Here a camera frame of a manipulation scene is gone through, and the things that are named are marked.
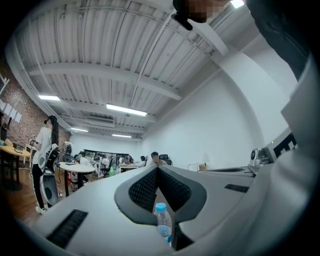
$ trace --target ceiling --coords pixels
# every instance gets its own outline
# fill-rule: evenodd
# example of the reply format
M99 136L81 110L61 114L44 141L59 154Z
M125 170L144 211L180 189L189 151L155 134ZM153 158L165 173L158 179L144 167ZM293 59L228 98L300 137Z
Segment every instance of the ceiling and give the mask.
M217 51L195 29L187 31L170 19L172 0L159 2L44 2L13 37L22 84L33 97L59 96L61 101L43 104L65 128L141 138L166 106L183 99L186 84ZM228 6L208 24L228 43L247 25L246 9ZM148 114L128 116L107 110L106 104Z

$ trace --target desk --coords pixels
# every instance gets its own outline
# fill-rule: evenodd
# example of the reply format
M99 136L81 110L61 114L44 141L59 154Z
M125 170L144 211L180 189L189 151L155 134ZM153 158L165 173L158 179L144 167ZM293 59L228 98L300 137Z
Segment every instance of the desk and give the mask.
M23 188L23 185L19 182L19 157L26 157L29 158L31 154L26 150L21 150L22 153L18 153L15 151L13 146L2 146L0 145L1 150L1 173L2 173L2 182L3 187L6 190L10 191L19 191ZM5 154L3 152L7 152L10 154L9 161L10 164L10 180L5 179ZM14 180L14 157L16 157L15 162L15 170L16 170L16 181Z
M122 172L122 169L137 169L139 166L136 165L119 165L120 173Z
M65 162L60 162L60 168L64 170L64 189L65 196L69 196L68 189L68 172L78 173L78 189L80 189L84 185L84 173L92 173L95 171L93 166L86 166L79 163L73 165L67 165Z

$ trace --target fluorescent light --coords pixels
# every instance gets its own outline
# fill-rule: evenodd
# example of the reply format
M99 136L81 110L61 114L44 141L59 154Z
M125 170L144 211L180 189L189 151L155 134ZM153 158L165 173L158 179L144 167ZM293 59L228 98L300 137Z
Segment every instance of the fluorescent light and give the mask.
M48 101L60 101L57 96L47 96L47 95L39 95L41 100L48 100Z
M231 1L231 4L233 5L234 8L239 8L241 6L243 6L245 3L242 0L233 0Z
M122 137L122 138L131 138L131 136L125 136L125 135L118 135L118 134L112 134L114 137Z
M110 104L107 104L106 108L108 110L116 110L116 111L126 112L126 113L135 114L135 115L139 115L139 116L143 116L143 117L145 117L147 115L147 112L142 112L142 111L134 110L131 108L115 106L115 105L110 105Z
M74 131L79 131L79 132L86 132L86 133L88 133L87 130L82 130L82 129L77 129L77 128L71 128L71 129L74 130Z

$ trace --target water bottle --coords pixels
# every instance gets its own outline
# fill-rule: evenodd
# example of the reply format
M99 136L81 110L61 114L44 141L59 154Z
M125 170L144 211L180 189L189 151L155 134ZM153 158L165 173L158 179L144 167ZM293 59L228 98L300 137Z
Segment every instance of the water bottle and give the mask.
M172 241L172 220L167 212L167 205L163 202L159 202L155 205L154 215L158 220L158 232L171 246Z
M109 172L109 177L113 176L114 174L115 174L114 167L111 166L110 172Z

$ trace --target bottle cap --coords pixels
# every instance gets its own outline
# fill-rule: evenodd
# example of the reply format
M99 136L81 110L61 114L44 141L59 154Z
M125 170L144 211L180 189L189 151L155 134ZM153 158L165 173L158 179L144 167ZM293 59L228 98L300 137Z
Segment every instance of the bottle cap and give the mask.
M167 210L167 206L164 202L159 202L155 205L155 210L158 213L164 213Z

